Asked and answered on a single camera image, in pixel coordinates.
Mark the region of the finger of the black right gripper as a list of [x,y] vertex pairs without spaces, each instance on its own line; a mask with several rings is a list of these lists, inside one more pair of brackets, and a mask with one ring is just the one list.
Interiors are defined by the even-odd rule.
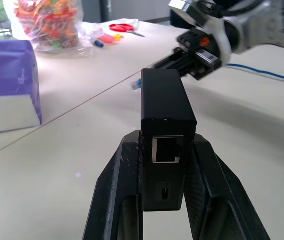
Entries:
[[190,75],[196,80],[200,80],[202,78],[202,74],[200,73],[201,68],[197,66],[182,66],[178,68],[178,73],[181,78]]
[[170,70],[197,70],[196,52],[194,50],[186,51],[182,48],[175,48],[168,57],[155,63],[153,69]]

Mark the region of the clear bag of colourful snacks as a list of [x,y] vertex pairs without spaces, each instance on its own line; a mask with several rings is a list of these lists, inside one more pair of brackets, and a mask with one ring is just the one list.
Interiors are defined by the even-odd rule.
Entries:
[[5,0],[13,37],[28,40],[41,54],[90,56],[93,44],[83,27],[82,0]]

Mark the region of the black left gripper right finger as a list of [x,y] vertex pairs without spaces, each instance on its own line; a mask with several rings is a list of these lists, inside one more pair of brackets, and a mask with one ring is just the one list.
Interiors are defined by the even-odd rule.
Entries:
[[270,240],[240,179],[195,135],[184,197],[193,240]]

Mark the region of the red handled scissors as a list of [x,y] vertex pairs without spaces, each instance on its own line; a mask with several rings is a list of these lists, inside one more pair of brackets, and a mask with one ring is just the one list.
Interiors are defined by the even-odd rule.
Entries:
[[114,32],[119,32],[119,33],[130,33],[130,34],[133,34],[133,35],[136,35],[138,37],[142,37],[142,38],[145,38],[144,35],[138,33],[135,29],[135,27],[131,24],[126,24],[126,23],[116,23],[116,24],[111,24],[109,26],[109,29],[111,31],[114,31]]

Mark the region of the small black box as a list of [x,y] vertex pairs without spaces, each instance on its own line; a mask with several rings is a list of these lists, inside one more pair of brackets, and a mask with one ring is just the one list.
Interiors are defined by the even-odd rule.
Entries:
[[143,69],[140,153],[145,212],[181,209],[196,127],[178,71]]

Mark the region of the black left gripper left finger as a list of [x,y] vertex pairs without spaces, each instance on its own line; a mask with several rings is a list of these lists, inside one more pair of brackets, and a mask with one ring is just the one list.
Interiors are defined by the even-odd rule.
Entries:
[[139,140],[124,136],[97,179],[82,240],[143,240]]

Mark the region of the purple and white tissue box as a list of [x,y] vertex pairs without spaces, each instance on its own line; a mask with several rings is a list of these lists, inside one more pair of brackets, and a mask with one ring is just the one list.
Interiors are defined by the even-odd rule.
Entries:
[[39,70],[30,41],[0,39],[0,133],[42,124]]

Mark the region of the pink eraser block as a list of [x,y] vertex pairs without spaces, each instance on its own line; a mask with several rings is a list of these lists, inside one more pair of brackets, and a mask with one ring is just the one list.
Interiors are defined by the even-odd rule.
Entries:
[[112,35],[104,34],[101,37],[98,38],[101,42],[105,44],[112,44],[115,42],[115,38]]

